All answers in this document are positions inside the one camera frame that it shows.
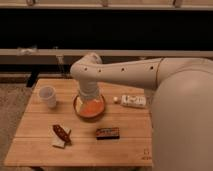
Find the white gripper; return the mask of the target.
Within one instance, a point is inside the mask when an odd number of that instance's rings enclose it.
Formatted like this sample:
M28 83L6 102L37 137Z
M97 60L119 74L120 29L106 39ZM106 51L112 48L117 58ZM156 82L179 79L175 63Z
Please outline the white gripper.
M78 96L82 104L98 99L100 96L99 86L93 81L79 81Z

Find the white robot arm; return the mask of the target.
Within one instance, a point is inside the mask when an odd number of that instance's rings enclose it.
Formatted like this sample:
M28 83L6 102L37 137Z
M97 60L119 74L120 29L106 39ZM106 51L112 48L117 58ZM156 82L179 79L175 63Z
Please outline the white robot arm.
M90 53L70 73L84 100L99 82L155 92L151 101L153 171L213 171L213 60L156 58L104 64Z

